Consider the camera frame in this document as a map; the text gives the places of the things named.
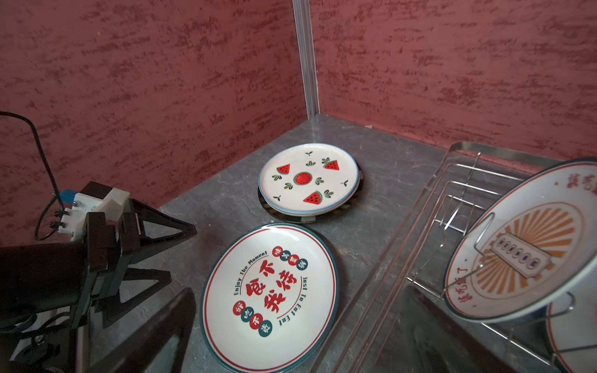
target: blue connector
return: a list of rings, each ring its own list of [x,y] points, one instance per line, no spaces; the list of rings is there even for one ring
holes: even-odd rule
[[[74,190],[64,189],[60,192],[60,199],[62,199],[67,204],[71,204],[75,201],[75,196],[79,192],[75,192]]]

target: white ceramic plate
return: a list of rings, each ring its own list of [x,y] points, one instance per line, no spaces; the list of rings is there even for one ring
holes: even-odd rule
[[[552,350],[566,350],[597,344],[597,270],[568,291],[576,305],[569,313],[548,319],[547,337]],[[570,305],[568,294],[558,297],[547,308],[548,315],[564,311]],[[595,373],[595,349],[566,352],[559,356],[560,363],[570,373]]]
[[[495,214],[476,252],[473,244]],[[499,322],[546,306],[597,266],[597,159],[565,162],[525,180],[475,223],[444,284],[463,319]],[[482,258],[484,267],[477,269]]]
[[[359,169],[339,147],[303,144],[270,159],[259,175],[259,190],[279,212],[323,214],[340,206],[355,190]]]
[[[293,224],[252,230],[230,246],[205,286],[201,323],[213,355],[235,372],[281,372],[324,339],[338,302],[325,244]]]
[[[319,216],[319,215],[326,214],[326,213],[328,213],[328,212],[330,212],[330,211],[333,211],[333,210],[335,210],[335,209],[339,208],[340,206],[342,206],[344,203],[346,203],[346,201],[348,201],[348,200],[349,200],[349,199],[350,199],[350,198],[351,198],[351,197],[352,197],[352,196],[355,194],[355,192],[356,192],[356,190],[358,189],[358,187],[359,187],[359,184],[360,184],[360,183],[361,183],[361,179],[359,178],[359,180],[357,180],[357,181],[356,181],[356,187],[355,187],[355,188],[352,190],[352,193],[350,193],[348,196],[346,196],[346,198],[345,198],[345,199],[344,199],[344,200],[343,200],[343,201],[342,201],[340,204],[338,204],[338,205],[335,205],[335,206],[330,206],[330,207],[326,208],[325,210],[322,210],[322,211],[320,211],[320,212],[316,212],[316,213],[310,213],[310,214],[309,214],[309,213],[304,213],[304,214],[292,214],[291,216],[298,216],[298,217]],[[286,214],[286,212],[283,212],[283,211],[280,211],[280,210],[278,210],[278,209],[276,208],[276,206],[272,206],[272,208],[273,208],[274,210],[276,210],[277,212],[281,212],[281,213],[283,213],[283,214]]]

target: metal wire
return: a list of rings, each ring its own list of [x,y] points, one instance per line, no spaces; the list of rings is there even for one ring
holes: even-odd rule
[[[451,155],[459,151],[472,152],[476,156],[473,166],[457,163],[458,161]],[[356,322],[351,322],[350,335],[347,338],[343,338],[343,347],[340,353],[338,354],[337,350],[333,351],[332,358],[335,360],[335,364],[331,372],[361,372],[365,360],[368,359],[369,351],[378,342],[376,338],[380,329],[383,325],[387,325],[385,321],[391,321],[387,319],[390,308],[395,304],[396,298],[405,283],[417,286],[435,298],[441,298],[442,291],[438,291],[433,285],[418,280],[417,276],[424,270],[427,263],[436,256],[435,254],[440,251],[439,249],[445,246],[448,231],[458,232],[462,236],[466,235],[470,230],[474,229],[470,228],[470,225],[472,221],[475,221],[476,214],[480,215],[486,210],[486,207],[482,206],[482,204],[474,203],[466,198],[467,192],[475,191],[475,193],[481,193],[485,197],[488,197],[489,200],[495,201],[504,193],[503,188],[505,183],[524,180],[524,178],[479,167],[478,160],[482,155],[522,162],[542,168],[551,167],[559,162],[554,159],[478,143],[462,142],[452,145],[445,154],[441,166],[434,173],[431,180],[422,188],[413,207],[408,210],[406,218],[390,239],[381,256],[374,263],[364,283],[359,287],[356,295],[339,316],[339,320],[335,323],[328,338],[324,341],[321,351],[317,355],[310,370],[311,372],[318,371],[323,358],[331,353],[328,351],[331,347],[331,340],[337,335],[340,328],[346,326],[346,318],[352,315],[352,311],[356,309],[355,305],[361,299],[364,291],[370,293],[367,296],[368,301],[363,308],[358,309],[358,319]],[[447,175],[451,175],[452,171],[458,170],[468,171],[467,175],[463,175],[462,178],[447,177]],[[474,174],[498,177],[503,182],[493,184],[498,187],[497,190],[492,186],[481,187],[478,184],[474,184],[472,178]],[[458,192],[460,193],[454,193],[451,190],[453,187],[459,189]],[[429,249],[427,239],[432,227],[436,224],[443,228],[444,241],[440,245],[440,248],[435,249],[431,258],[413,274],[413,267],[421,251]],[[375,283],[370,287],[373,279],[375,279]],[[481,325],[495,333],[498,338],[506,340],[534,358],[549,364],[548,359],[540,353],[536,353],[532,348],[529,348],[524,341],[519,341],[515,337],[509,338],[507,332],[495,325]],[[356,341],[359,341],[359,345],[353,345]]]
[[[472,216],[472,212],[475,209],[479,209],[481,211],[485,211],[486,209],[482,206],[479,206],[471,201],[468,201],[467,199],[464,198],[466,190],[467,189],[473,189],[473,190],[478,190],[480,192],[492,195],[492,196],[498,196],[501,197],[502,194],[499,192],[496,192],[494,190],[490,190],[490,189],[486,189],[486,188],[481,188],[481,187],[477,187],[474,185],[470,184],[471,178],[472,178],[472,174],[474,171],[481,171],[481,172],[486,172],[487,174],[491,174],[497,177],[503,177],[503,178],[507,178],[510,180],[517,180],[517,181],[522,181],[523,179],[520,178],[516,178],[516,177],[512,177],[511,175],[506,175],[506,174],[501,174],[499,172],[494,172],[494,171],[489,171],[489,170],[485,170],[482,168],[477,167],[477,161],[480,157],[481,153],[477,154],[477,157],[475,158],[475,163],[474,166],[467,166],[467,165],[461,165],[458,164],[458,167],[463,167],[463,168],[467,168],[470,169],[469,175],[466,179],[465,183],[462,183],[460,181],[456,181],[456,180],[449,180],[444,184],[444,188],[442,189],[441,193],[439,194],[437,200],[436,200],[436,208],[435,208],[435,214],[431,214],[430,217],[428,218],[427,222],[426,222],[426,226],[429,226],[429,229],[427,230],[427,232],[425,233],[424,231],[421,233],[421,236],[423,236],[423,240],[420,244],[420,247],[424,247],[425,243],[427,242],[427,239],[429,237],[429,231],[430,228],[433,226],[433,224],[437,223],[440,227],[443,226],[443,232],[445,232],[448,229],[452,229],[455,230],[459,233],[462,233],[464,237],[466,237],[468,234],[471,233],[471,231],[476,228],[479,227],[481,225],[483,225],[485,220],[488,220],[490,217],[490,221],[487,225],[485,225],[485,228],[483,229],[483,231],[481,232],[481,234],[478,236],[477,240],[475,241],[474,247],[475,250],[477,250],[481,255],[483,255],[482,252],[480,252],[480,250],[477,247],[477,244],[481,241],[483,235],[485,234],[485,232],[488,230],[489,226],[491,225],[491,222],[493,220],[494,214],[491,213],[490,215],[486,216],[479,224],[476,225],[476,227],[471,228],[471,230],[468,230],[468,224],[470,221],[470,218]],[[445,191],[448,187],[448,185],[457,185],[457,186],[462,186],[463,190],[462,193],[460,195],[460,197],[455,197],[454,195],[450,195],[447,194]],[[448,201],[449,202],[447,204],[447,206],[445,207],[445,212],[444,212],[444,216],[441,219],[438,219],[438,214],[439,211],[442,209],[442,207],[444,206],[445,202]],[[450,208],[450,204],[453,200],[457,200],[458,201],[458,205],[456,207],[456,209],[454,210],[454,212],[450,215],[450,218],[444,222],[444,218],[447,214],[448,209]],[[461,208],[463,207],[463,205],[466,205],[470,208],[470,214],[468,216],[467,219],[467,225],[465,226],[465,228],[458,228],[456,226],[452,225],[452,222],[455,220],[455,218],[458,217],[458,213],[461,211]],[[429,258],[415,273],[415,275],[411,278],[409,276],[406,277],[406,280],[408,280],[410,282],[410,284],[417,286],[418,288],[425,290],[428,294],[432,295],[433,297],[437,298],[437,299],[443,299],[445,297],[445,293],[447,288],[449,288],[451,285],[453,285],[454,283],[451,283],[447,286],[444,286],[442,291],[439,292],[437,291],[437,289],[434,288],[434,286],[417,281],[416,277],[418,276],[418,274],[425,268],[425,266],[433,259],[433,256],[431,258]],[[480,268],[482,267],[482,264],[475,269],[473,272],[469,273],[467,276],[472,275],[473,273],[477,272]],[[576,347],[574,349],[567,349],[567,350],[560,350],[560,351],[555,351],[552,353],[550,359],[546,358],[545,356],[543,356],[541,353],[535,351],[532,347],[529,347],[527,344],[524,343],[524,341],[521,341],[517,338],[515,338],[513,336],[514,330],[520,326],[524,326],[524,325],[529,325],[532,323],[537,323],[537,322],[544,322],[548,319],[554,319],[556,317],[560,317],[563,315],[566,315],[568,313],[570,313],[571,311],[574,310],[574,305],[575,305],[575,298],[574,295],[572,293],[567,293],[570,297],[571,297],[571,302],[570,305],[562,312],[559,313],[555,313],[554,315],[548,315],[545,317],[540,317],[538,319],[534,319],[531,320],[529,322],[524,322],[524,323],[517,323],[514,324],[514,326],[512,326],[510,328],[510,331],[508,333],[502,331],[499,327],[494,326],[494,325],[487,325],[486,323],[482,323],[481,325],[483,325],[484,327],[486,327],[488,330],[490,330],[491,332],[493,332],[496,336],[505,339],[506,340],[506,349],[504,351],[504,359],[507,358],[507,353],[509,351],[509,347],[510,345],[514,345],[516,347],[518,347],[519,349],[521,349],[523,352],[527,353],[528,355],[534,357],[535,359],[543,362],[546,365],[550,366],[550,371],[554,368],[555,366],[555,357],[557,355],[560,355],[562,353],[566,353],[566,352],[572,352],[572,351],[579,351],[579,350],[587,350],[587,349],[595,349],[597,348],[597,345],[591,345],[591,346],[581,346],[581,347]]]

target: dark green circle print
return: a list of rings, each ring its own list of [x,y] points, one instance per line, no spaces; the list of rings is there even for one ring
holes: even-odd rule
[[[306,259],[300,259],[297,263],[297,268],[298,270],[304,271],[307,269],[307,267],[309,266],[309,262],[307,262]]]
[[[287,261],[290,258],[290,252],[288,250],[282,251],[282,255],[280,255],[280,259],[283,261]]]
[[[272,333],[272,329],[272,323],[269,320],[264,320],[261,325],[259,325],[259,335],[267,337]]]
[[[249,320],[251,319],[251,316],[253,316],[254,313],[255,313],[255,311],[253,310],[252,307],[247,307],[242,311],[241,319],[244,322],[249,322]]]

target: plate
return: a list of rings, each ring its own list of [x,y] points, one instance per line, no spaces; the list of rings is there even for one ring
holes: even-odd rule
[[[569,290],[576,304],[569,313],[548,319],[545,323],[552,351],[597,344],[597,271],[591,272],[583,281]],[[558,297],[547,308],[554,315],[570,305],[570,296]],[[596,349],[566,352],[559,355],[560,364],[570,373],[595,373]]]
[[[318,215],[340,206],[355,191],[359,169],[339,147],[303,144],[270,159],[259,174],[267,203],[288,215]]]
[[[448,307],[469,321],[500,322],[546,306],[597,266],[595,226],[597,159],[530,177],[487,209],[454,251],[444,277],[444,286],[457,281]],[[479,237],[484,256],[474,249]]]
[[[293,224],[236,240],[205,286],[206,345],[234,372],[281,372],[304,361],[336,315],[336,264],[325,244]]]
[[[261,207],[268,213],[269,215],[275,217],[278,220],[285,221],[286,223],[295,223],[295,224],[309,224],[309,223],[316,223],[319,221],[328,220],[339,215],[344,214],[346,211],[350,210],[354,205],[358,203],[359,198],[361,197],[361,193],[363,190],[364,183],[364,173],[359,168],[359,183],[356,187],[354,194],[347,199],[342,205],[338,206],[337,208],[333,209],[330,212],[326,212],[325,214],[316,215],[316,216],[290,216],[286,215],[282,212],[276,211],[270,205],[267,204],[261,191],[257,188],[257,198],[259,199],[259,203]]]
[[[335,211],[336,209],[342,207],[349,199],[352,198],[352,196],[355,194],[355,192],[359,189],[359,185],[361,184],[361,176],[359,174],[359,177],[356,181],[356,187],[352,190],[352,192],[338,205],[334,205],[334,206],[330,206],[326,209],[323,209],[322,211],[316,212],[316,213],[302,213],[302,214],[293,214],[293,215],[288,215],[288,216],[294,216],[294,217],[306,217],[306,218],[310,218],[310,217],[317,217],[317,216],[321,216],[321,215],[325,215],[328,214],[329,212]],[[285,214],[285,212],[281,211],[280,209],[278,209],[275,206],[271,206],[274,210],[276,210],[277,212],[281,213],[281,214]]]

